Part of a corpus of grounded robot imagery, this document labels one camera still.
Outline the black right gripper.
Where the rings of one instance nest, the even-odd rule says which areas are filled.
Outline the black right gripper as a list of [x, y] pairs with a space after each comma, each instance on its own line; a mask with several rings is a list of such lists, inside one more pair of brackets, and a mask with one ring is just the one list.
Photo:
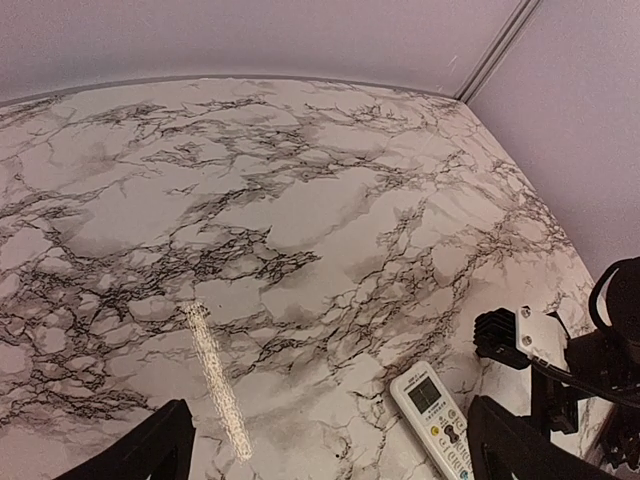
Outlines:
[[[599, 397], [617, 406], [622, 421], [639, 431], [639, 343], [602, 332], [569, 340], [565, 351], [569, 372], [532, 360], [532, 399], [535, 395], [576, 394], [578, 402]], [[573, 426], [551, 429], [572, 434]]]

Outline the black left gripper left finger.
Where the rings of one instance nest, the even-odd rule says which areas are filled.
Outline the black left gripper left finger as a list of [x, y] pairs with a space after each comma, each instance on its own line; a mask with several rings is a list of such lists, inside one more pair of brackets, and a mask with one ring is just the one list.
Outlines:
[[194, 440], [186, 401], [170, 400], [106, 450], [59, 478], [187, 480]]

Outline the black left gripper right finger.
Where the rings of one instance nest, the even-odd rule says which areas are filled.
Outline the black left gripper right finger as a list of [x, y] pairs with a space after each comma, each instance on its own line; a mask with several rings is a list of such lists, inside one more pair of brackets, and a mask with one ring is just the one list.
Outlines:
[[529, 418], [516, 417], [488, 396], [469, 408], [468, 443], [477, 479], [611, 479], [613, 476], [549, 441], [554, 428], [573, 426], [576, 394], [535, 395]]

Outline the white remote control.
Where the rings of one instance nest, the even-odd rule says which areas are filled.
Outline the white remote control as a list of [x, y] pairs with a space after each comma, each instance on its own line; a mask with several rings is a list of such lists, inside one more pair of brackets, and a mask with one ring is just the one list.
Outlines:
[[474, 479], [467, 420], [426, 361], [391, 381], [390, 393], [415, 436], [445, 479]]

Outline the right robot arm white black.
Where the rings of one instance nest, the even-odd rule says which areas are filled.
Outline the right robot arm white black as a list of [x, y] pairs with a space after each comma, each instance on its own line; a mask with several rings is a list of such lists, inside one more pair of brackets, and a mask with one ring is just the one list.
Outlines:
[[596, 330], [568, 341], [565, 369], [531, 362], [531, 422], [544, 434], [578, 431], [578, 403], [593, 397], [615, 406], [616, 419], [639, 432], [639, 259], [618, 260], [588, 299]]

